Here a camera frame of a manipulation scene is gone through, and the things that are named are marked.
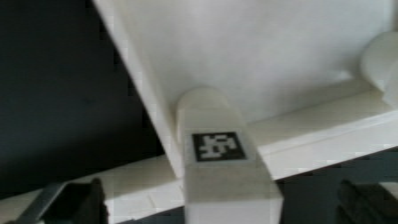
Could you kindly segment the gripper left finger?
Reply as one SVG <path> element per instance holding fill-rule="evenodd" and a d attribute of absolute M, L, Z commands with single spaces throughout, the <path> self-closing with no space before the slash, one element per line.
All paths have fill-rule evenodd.
<path fill-rule="evenodd" d="M 108 224 L 101 180 L 49 184 L 13 224 Z"/>

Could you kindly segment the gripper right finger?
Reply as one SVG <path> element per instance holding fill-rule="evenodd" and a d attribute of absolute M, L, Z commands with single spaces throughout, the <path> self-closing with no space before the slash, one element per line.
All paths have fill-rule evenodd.
<path fill-rule="evenodd" d="M 335 224 L 398 224 L 398 198 L 378 183 L 339 183 Z"/>

